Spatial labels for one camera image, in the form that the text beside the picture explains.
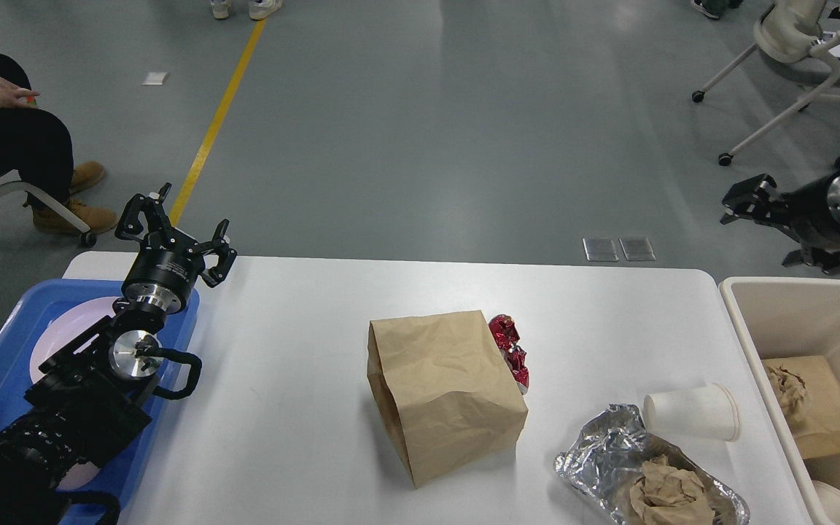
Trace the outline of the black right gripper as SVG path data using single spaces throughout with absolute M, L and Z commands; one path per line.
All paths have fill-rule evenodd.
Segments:
M 734 184 L 721 205 L 726 208 L 721 224 L 745 219 L 769 227 L 789 226 L 804 245 L 787 253 L 784 267 L 807 265 L 827 276 L 840 275 L 840 170 L 793 192 L 780 192 L 768 174 L 750 177 Z

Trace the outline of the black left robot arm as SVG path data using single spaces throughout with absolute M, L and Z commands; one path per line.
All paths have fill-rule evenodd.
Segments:
M 227 219 L 204 242 L 174 228 L 163 208 L 170 189 L 131 197 L 114 234 L 138 242 L 139 252 L 112 315 L 42 363 L 24 395 L 30 411 L 0 431 L 0 524 L 57 524 L 74 505 L 100 506 L 98 522 L 117 523 L 117 496 L 63 492 L 60 482 L 74 465 L 104 467 L 125 451 L 152 421 L 147 399 L 195 391 L 201 359 L 164 348 L 158 333 L 187 306 L 196 281 L 219 285 L 238 253 Z

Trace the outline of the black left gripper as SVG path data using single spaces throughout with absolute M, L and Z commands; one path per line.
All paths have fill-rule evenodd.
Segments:
M 163 207 L 171 189 L 172 183 L 166 182 L 157 192 L 134 194 L 122 210 L 114 236 L 136 242 L 139 249 L 123 280 L 122 296 L 176 314 L 189 303 L 198 278 L 208 288 L 224 282 L 238 252 L 227 235 L 230 220 L 223 219 L 209 241 L 191 246 L 191 255 L 177 253 L 181 243 Z

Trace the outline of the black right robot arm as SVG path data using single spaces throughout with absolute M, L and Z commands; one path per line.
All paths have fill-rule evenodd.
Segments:
M 721 224 L 747 220 L 780 230 L 800 248 L 787 253 L 782 265 L 817 267 L 840 275 L 840 162 L 836 170 L 793 192 L 780 192 L 768 174 L 734 184 L 721 199 Z

